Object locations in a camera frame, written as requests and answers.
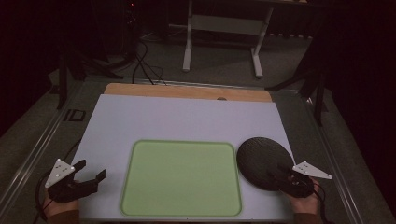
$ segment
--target green mat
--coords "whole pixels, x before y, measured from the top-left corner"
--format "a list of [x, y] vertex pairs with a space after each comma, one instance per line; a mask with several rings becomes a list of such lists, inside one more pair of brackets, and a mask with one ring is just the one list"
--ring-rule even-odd
[[231, 217], [242, 209], [233, 146], [141, 140], [120, 210], [127, 217]]

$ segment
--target metal rail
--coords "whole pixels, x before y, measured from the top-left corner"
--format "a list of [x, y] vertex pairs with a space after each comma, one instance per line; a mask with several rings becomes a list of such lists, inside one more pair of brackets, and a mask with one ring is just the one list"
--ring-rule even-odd
[[346, 209], [346, 213], [349, 217], [349, 220], [353, 224], [363, 224], [364, 221], [361, 217], [361, 212], [358, 209], [358, 206], [355, 203], [355, 200], [352, 197], [351, 190], [349, 185], [347, 184], [344, 176], [341, 173], [340, 167], [338, 165], [337, 160], [334, 157], [332, 152], [332, 147], [328, 141], [327, 135], [323, 128], [320, 128], [314, 118], [312, 113], [312, 102], [307, 100], [306, 98], [301, 98], [305, 108], [307, 110], [308, 117], [310, 118], [311, 123], [313, 124], [315, 131], [318, 133], [318, 136], [321, 139], [321, 143], [325, 148], [326, 159], [329, 162], [330, 173], [333, 176], [333, 180], [335, 182], [335, 186], [340, 194], [341, 200], [343, 201], [344, 207]]
[[66, 113], [67, 107], [70, 105], [81, 86], [81, 82], [75, 82], [73, 84], [68, 100], [65, 102], [63, 108], [55, 111], [49, 124], [37, 140], [31, 153], [13, 176], [10, 184], [0, 199], [0, 223], [3, 223], [6, 219], [9, 210], [17, 200], [26, 181], [29, 179], [31, 173], [35, 169], [38, 161], [41, 159], [41, 156], [45, 152], [50, 140], [52, 139], [52, 136], [58, 129], [58, 126]]

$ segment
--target white table surface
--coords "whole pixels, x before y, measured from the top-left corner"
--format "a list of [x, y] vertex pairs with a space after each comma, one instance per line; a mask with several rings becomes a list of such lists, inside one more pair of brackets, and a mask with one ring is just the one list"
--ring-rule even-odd
[[76, 174], [85, 181], [107, 169], [97, 193], [80, 200], [83, 219], [222, 220], [292, 219], [280, 192], [257, 189], [240, 175], [242, 212], [237, 217], [124, 217], [120, 196], [134, 143], [141, 139], [228, 142], [235, 150], [251, 137], [277, 141], [292, 156], [275, 103], [163, 97], [100, 96], [73, 160], [87, 160]]

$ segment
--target black cable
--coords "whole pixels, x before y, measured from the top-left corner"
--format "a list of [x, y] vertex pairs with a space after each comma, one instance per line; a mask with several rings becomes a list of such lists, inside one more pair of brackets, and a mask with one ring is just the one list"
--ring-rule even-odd
[[[149, 47], [148, 47], [144, 42], [142, 42], [142, 41], [139, 41], [139, 43], [142, 44], [142, 45], [145, 47], [145, 52], [144, 52], [143, 56], [140, 56], [139, 54], [136, 53], [137, 65], [136, 65], [136, 67], [134, 68], [134, 71], [133, 71], [133, 73], [132, 73], [132, 84], [134, 84], [134, 77], [135, 77], [135, 75], [136, 75], [136, 71], [137, 71], [138, 67], [140, 66], [140, 67], [142, 68], [142, 70], [143, 70], [144, 75], [145, 75], [146, 78], [149, 80], [149, 82], [150, 82], [152, 85], [156, 85], [156, 84], [152, 81], [152, 79], [151, 79], [151, 77], [149, 76], [149, 73], [147, 72], [147, 70], [145, 69], [145, 66], [146, 66], [146, 67], [148, 67], [148, 69], [158, 78], [157, 82], [161, 81], [163, 84], [166, 85], [166, 82], [165, 82], [165, 81], [163, 80], [163, 78], [162, 78], [163, 69], [162, 69], [161, 67], [159, 67], [159, 66], [150, 66], [150, 65], [148, 65], [148, 64], [144, 61], [146, 55], [147, 55], [148, 52], [149, 52]], [[153, 67], [156, 67], [156, 68], [161, 69], [161, 74], [158, 75], [158, 74], [152, 69]]]
[[[145, 53], [142, 56], [142, 59], [144, 59], [146, 57], [146, 55], [147, 55], [147, 53], [149, 51], [149, 48], [147, 48], [147, 45], [144, 44], [144, 46], [146, 47], [146, 50], [145, 50]], [[134, 75], [136, 74], [137, 68], [139, 67], [139, 65], [141, 65], [141, 62], [139, 61], [139, 59], [137, 59], [137, 60], [138, 60], [138, 63], [136, 65], [136, 67], [134, 68], [134, 71], [132, 72], [132, 84], [134, 84]]]
[[[141, 62], [142, 62], [143, 65], [147, 66], [148, 69], [158, 78], [157, 83], [158, 83], [159, 81], [161, 81], [161, 82], [162, 82], [163, 84], [165, 84], [165, 86], [166, 86], [166, 82], [165, 82], [165, 80], [163, 80], [163, 78], [162, 78], [163, 69], [162, 69], [161, 67], [159, 67], [159, 66], [151, 66], [151, 65], [147, 64], [143, 59], [141, 59]], [[161, 74], [158, 75], [158, 74], [152, 69], [153, 67], [159, 68], [159, 69], [161, 70]]]
[[326, 191], [324, 190], [324, 188], [321, 185], [319, 185], [319, 184], [314, 184], [314, 185], [318, 186], [321, 189], [321, 191], [323, 192], [323, 202], [325, 202], [326, 201]]
[[[76, 148], [76, 146], [80, 142], [81, 142], [81, 139], [78, 139], [78, 141], [73, 146], [70, 147], [70, 149], [67, 151], [66, 155], [64, 156], [64, 161], [67, 159], [67, 157], [70, 155], [70, 153]], [[44, 214], [44, 210], [53, 202], [53, 200], [51, 200], [47, 205], [43, 206], [44, 204], [40, 202], [40, 190], [41, 190], [41, 185], [43, 184], [44, 179], [50, 175], [51, 171], [52, 171], [52, 168], [49, 169], [46, 173], [44, 173], [38, 180], [37, 184], [35, 185], [35, 208], [37, 210], [37, 214], [35, 215], [33, 224], [37, 223], [39, 217], [41, 217], [43, 220], [47, 220], [47, 217]]]
[[326, 206], [324, 204], [324, 200], [321, 198], [320, 194], [316, 190], [314, 190], [314, 194], [317, 195], [317, 197], [320, 201], [320, 218], [322, 219], [323, 224], [334, 224], [333, 222], [329, 221], [326, 218]]
[[64, 161], [67, 159], [67, 157], [70, 155], [70, 153], [75, 149], [75, 147], [81, 143], [82, 138], [78, 139], [78, 141], [70, 147], [70, 149], [67, 151], [66, 155], [64, 156]]

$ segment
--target tripod leg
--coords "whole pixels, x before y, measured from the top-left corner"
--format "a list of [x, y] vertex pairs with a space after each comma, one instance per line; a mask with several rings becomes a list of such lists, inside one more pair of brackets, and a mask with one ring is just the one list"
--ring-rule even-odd
[[67, 99], [67, 67], [66, 56], [61, 52], [59, 61], [59, 102], [57, 109], [61, 109]]
[[321, 111], [322, 111], [322, 107], [323, 107], [325, 77], [326, 76], [324, 73], [320, 73], [320, 77], [319, 77], [319, 81], [318, 81], [318, 89], [317, 89], [317, 100], [315, 101], [314, 118], [317, 121], [319, 126], [322, 126]]
[[299, 93], [302, 97], [308, 98], [314, 93], [319, 83], [319, 76], [308, 78], [300, 88]]
[[305, 72], [303, 74], [300, 74], [298, 76], [293, 76], [290, 79], [288, 79], [288, 80], [286, 80], [284, 82], [281, 82], [281, 83], [279, 83], [279, 84], [277, 84], [275, 86], [266, 87], [265, 89], [267, 91], [279, 91], [280, 89], [283, 89], [283, 88], [285, 88], [285, 87], [287, 87], [287, 86], [289, 86], [289, 85], [291, 85], [291, 84], [293, 84], [293, 83], [295, 83], [297, 81], [300, 81], [302, 79], [307, 79], [308, 80], [310, 78], [313, 78], [316, 74], [317, 74], [316, 70], [310, 70], [310, 71], [307, 71], [307, 72]]
[[75, 61], [85, 62], [88, 66], [90, 66], [91, 68], [95, 69], [96, 71], [98, 71], [99, 73], [101, 73], [107, 77], [123, 78], [123, 77], [117, 76], [116, 74], [108, 71], [101, 64], [95, 62], [93, 59], [84, 55], [82, 52], [80, 52], [78, 49], [76, 49], [72, 43], [68, 42], [67, 40], [64, 41], [64, 48], [67, 49], [67, 51], [69, 51], [70, 54], [76, 58], [76, 59], [74, 58]]
[[87, 76], [81, 61], [73, 54], [73, 51], [68, 50], [66, 52], [66, 64], [75, 80], [84, 80]]

